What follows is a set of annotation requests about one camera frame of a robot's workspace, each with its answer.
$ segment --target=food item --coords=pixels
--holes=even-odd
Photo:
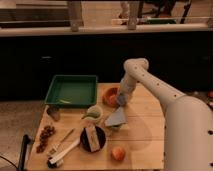
[[[37,153],[42,153],[48,144],[48,138],[55,134],[55,127],[51,125],[46,125],[41,131],[39,140],[40,144],[36,147]]]
[[[112,158],[116,161],[122,161],[125,158],[125,149],[121,146],[113,147],[111,151]]]

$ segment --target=wooden table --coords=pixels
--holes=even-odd
[[[85,151],[81,145],[70,151],[64,157],[64,164],[57,170],[145,170],[163,168],[164,151],[164,117],[158,100],[142,85],[138,84],[133,97],[124,108],[127,124],[122,125],[118,132],[104,127],[103,121],[114,108],[102,103],[102,94],[108,88],[119,86],[117,83],[99,83],[97,104],[104,110],[101,126],[107,135],[107,142],[103,149],[96,153]],[[52,145],[62,139],[71,128],[73,134],[64,142],[60,150],[66,148],[80,134],[81,117],[87,109],[60,109],[61,119],[54,122],[44,111],[35,142],[33,144],[26,169],[29,171],[53,170],[47,167],[47,152]],[[49,139],[48,146],[43,153],[36,153],[39,135],[45,125],[51,124],[56,133]],[[126,150],[124,161],[114,161],[110,156],[111,149],[123,146]]]

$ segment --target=small bowl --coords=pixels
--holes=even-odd
[[[84,114],[82,119],[84,119],[87,122],[97,124],[101,121],[102,116],[103,116],[103,109],[98,105],[94,105],[87,109],[87,112]]]
[[[99,150],[101,150],[104,147],[105,143],[106,143],[106,135],[105,135],[103,129],[101,129],[100,127],[95,126],[95,129],[97,131],[98,141],[99,141],[99,145],[100,145],[100,149]],[[80,142],[81,142],[83,148],[86,151],[92,152],[91,149],[90,149],[90,145],[89,145],[89,141],[88,141],[88,138],[87,138],[87,133],[86,133],[86,129],[85,128],[84,128],[84,130],[81,133]]]
[[[116,96],[118,93],[118,87],[111,87],[106,90],[102,96],[102,101],[104,104],[108,105],[109,107],[117,108],[119,107]]]

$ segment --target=cabinet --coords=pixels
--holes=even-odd
[[[149,71],[182,91],[213,88],[213,32],[0,37],[0,99],[44,99],[55,74],[120,82],[123,62],[146,57]]]

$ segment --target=green tray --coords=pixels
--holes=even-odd
[[[46,105],[87,108],[96,104],[97,76],[55,75],[45,98]]]

